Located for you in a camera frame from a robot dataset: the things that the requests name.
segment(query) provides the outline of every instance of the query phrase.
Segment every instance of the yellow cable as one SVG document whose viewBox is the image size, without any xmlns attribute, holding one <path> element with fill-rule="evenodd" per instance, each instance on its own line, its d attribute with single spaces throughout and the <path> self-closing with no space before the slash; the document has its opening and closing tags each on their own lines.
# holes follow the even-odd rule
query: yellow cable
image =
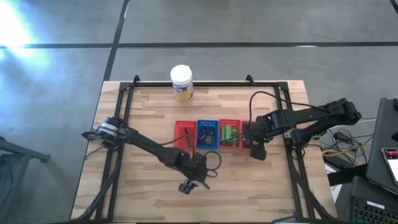
<svg viewBox="0 0 398 224">
<path fill-rule="evenodd" d="M 331 149 L 331 150 L 328 150 L 328 152 L 339 152 L 339 151 Z M 348 154 L 347 152 L 345 152 L 344 154 L 346 154 L 346 156 L 352 158 L 358 165 L 361 165 L 352 155 Z"/>
<path fill-rule="evenodd" d="M 372 143 L 364 144 L 364 145 L 362 145 L 362 146 L 352 147 L 351 149 L 345 149 L 345 150 L 342 150 L 342 151 L 337 152 L 337 153 L 333 153 L 333 154 L 326 155 L 327 152 L 334 151 L 334 150 L 332 150 L 332 149 L 329 149 L 329 150 L 323 151 L 323 152 L 322 152 L 322 155 L 323 155 L 323 156 L 326 156 L 326 157 L 338 156 L 338 155 L 341 155 L 341 154 L 345 154 L 345 153 L 348 152 L 348 151 L 357 149 L 357 148 L 359 148 L 359 147 L 370 146 L 370 145 L 372 145 Z"/>
</svg>

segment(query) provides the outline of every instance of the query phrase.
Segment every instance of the green object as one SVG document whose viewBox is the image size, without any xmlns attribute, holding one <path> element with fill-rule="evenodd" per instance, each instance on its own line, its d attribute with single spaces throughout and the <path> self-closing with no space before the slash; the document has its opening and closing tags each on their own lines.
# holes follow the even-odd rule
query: green object
<svg viewBox="0 0 398 224">
<path fill-rule="evenodd" d="M 234 138 L 232 142 L 232 146 L 236 147 L 238 146 L 238 130 L 237 129 L 232 129 L 232 138 Z"/>
<path fill-rule="evenodd" d="M 223 142 L 226 139 L 226 127 L 221 127 L 221 144 L 225 144 L 225 142 Z"/>
<path fill-rule="evenodd" d="M 232 138 L 232 127 L 231 125 L 225 126 L 225 138 L 227 139 L 226 144 L 231 145 L 231 138 Z"/>
</svg>

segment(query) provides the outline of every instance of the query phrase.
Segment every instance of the gray floor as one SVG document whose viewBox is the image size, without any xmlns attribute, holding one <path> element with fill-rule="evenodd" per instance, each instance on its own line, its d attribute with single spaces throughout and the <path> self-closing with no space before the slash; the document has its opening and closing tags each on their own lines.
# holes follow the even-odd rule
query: gray floor
<svg viewBox="0 0 398 224">
<path fill-rule="evenodd" d="M 0 44 L 111 43 L 122 3 L 1 1 Z M 398 41 L 398 14 L 388 0 L 131 0 L 120 41 Z M 30 164 L 9 223 L 68 220 L 109 52 L 0 49 L 0 136 L 51 154 Z M 184 63 L 195 80 L 305 80 L 312 104 L 347 97 L 375 117 L 398 96 L 397 58 L 398 47 L 119 49 L 111 80 L 168 80 Z"/>
</svg>

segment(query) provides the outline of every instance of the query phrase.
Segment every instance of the blue box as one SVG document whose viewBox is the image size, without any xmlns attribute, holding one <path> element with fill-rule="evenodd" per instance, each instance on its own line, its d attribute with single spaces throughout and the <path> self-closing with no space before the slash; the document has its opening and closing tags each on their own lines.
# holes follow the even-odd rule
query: blue box
<svg viewBox="0 0 398 224">
<path fill-rule="evenodd" d="M 198 149 L 218 149 L 218 138 L 219 138 L 219 130 L 218 130 L 218 121 L 214 120 L 198 120 L 197 122 L 197 148 Z M 203 140 L 200 139 L 203 136 L 203 132 L 206 131 L 207 134 L 210 130 L 213 130 L 213 139 L 211 140 L 211 145 L 207 145 L 203 143 Z"/>
</svg>

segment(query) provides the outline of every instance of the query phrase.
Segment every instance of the wooden table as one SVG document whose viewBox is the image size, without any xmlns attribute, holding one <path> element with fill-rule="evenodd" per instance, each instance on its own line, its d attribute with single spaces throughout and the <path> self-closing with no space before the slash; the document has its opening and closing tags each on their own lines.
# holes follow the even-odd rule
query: wooden table
<svg viewBox="0 0 398 224">
<path fill-rule="evenodd" d="M 287 81 L 293 102 L 308 103 L 303 81 Z M 104 82 L 94 126 L 114 114 L 120 82 Z M 176 120 L 248 120 L 249 98 L 271 87 L 195 87 L 194 99 L 179 103 L 169 87 L 134 88 L 129 125 L 143 135 L 167 142 L 174 137 Z M 295 110 L 303 106 L 294 105 Z M 277 109 L 276 100 L 256 95 L 253 118 Z M 100 142 L 90 142 L 87 153 Z M 294 200 L 281 136 L 266 145 L 267 159 L 249 157 L 245 149 L 220 149 L 223 163 L 217 178 L 207 178 L 211 190 L 197 187 L 190 195 L 178 191 L 185 177 L 166 168 L 155 156 L 125 145 L 116 199 L 115 222 L 266 222 L 292 215 Z M 106 151 L 92 154 L 84 163 L 72 218 L 83 213 L 100 188 Z M 209 159 L 208 167 L 216 161 Z M 305 166 L 312 192 L 336 216 L 322 155 L 306 148 Z M 304 214 L 305 199 L 300 192 Z M 106 215 L 109 197 L 106 197 Z"/>
</svg>

